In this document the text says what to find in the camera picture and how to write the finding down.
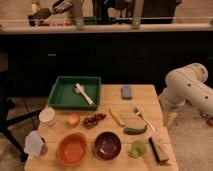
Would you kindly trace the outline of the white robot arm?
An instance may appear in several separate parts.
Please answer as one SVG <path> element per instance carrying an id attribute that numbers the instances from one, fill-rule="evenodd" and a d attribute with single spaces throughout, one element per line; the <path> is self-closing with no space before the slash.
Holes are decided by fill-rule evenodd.
<path id="1" fill-rule="evenodd" d="M 160 103 L 167 111 L 180 109 L 186 101 L 213 117 L 213 88 L 205 84 L 206 67 L 192 63 L 174 69 L 165 77 L 166 87 L 160 94 Z"/>

